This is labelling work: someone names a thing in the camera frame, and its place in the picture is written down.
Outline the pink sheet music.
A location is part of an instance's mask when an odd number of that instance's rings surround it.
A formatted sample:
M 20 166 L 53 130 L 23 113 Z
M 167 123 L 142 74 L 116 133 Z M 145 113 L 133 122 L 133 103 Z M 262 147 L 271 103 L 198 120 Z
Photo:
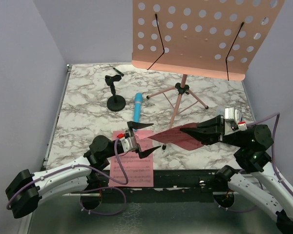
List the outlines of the pink sheet music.
M 187 151 L 193 151 L 198 148 L 203 147 L 203 144 L 200 141 L 197 141 L 190 135 L 182 132 L 181 128 L 194 128 L 196 127 L 195 122 L 188 123 L 185 125 L 180 125 L 156 134 L 153 134 L 151 136 L 148 136 L 147 138 L 155 140 L 157 142 L 163 143 L 163 144 L 174 144 L 176 146 L 181 147 L 184 150 Z

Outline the pink music stand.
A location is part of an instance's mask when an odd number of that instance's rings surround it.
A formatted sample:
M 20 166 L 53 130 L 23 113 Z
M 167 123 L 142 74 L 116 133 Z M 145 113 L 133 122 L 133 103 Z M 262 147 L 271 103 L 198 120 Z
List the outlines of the pink music stand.
M 242 81 L 282 0 L 135 0 L 136 68 Z

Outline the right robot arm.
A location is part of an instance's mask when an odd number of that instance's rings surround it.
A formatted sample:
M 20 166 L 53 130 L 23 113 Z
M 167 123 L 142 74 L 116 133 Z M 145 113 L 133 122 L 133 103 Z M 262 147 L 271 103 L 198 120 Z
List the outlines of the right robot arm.
M 273 157 L 267 153 L 269 148 L 274 148 L 275 132 L 261 122 L 247 124 L 227 115 L 180 130 L 203 145 L 222 142 L 238 147 L 234 154 L 237 163 L 266 189 L 253 185 L 228 165 L 216 173 L 215 187 L 221 191 L 229 188 L 244 196 L 268 214 L 281 233 L 293 234 L 293 186 L 282 177 Z

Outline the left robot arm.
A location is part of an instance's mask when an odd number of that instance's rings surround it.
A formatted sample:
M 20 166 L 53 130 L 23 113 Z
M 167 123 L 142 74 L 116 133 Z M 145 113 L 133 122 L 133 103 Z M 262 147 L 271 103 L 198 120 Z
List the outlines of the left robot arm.
M 135 152 L 143 159 L 155 151 L 155 148 L 142 151 L 134 135 L 134 130 L 146 128 L 148 124 L 129 121 L 127 126 L 125 133 L 115 140 L 96 136 L 83 156 L 65 165 L 35 173 L 29 170 L 19 172 L 5 190 L 6 208 L 12 211 L 14 218 L 21 218 L 55 196 L 101 190 L 99 176 L 111 179 L 103 172 L 109 165 L 108 158 L 115 156 L 120 160 L 120 154 Z

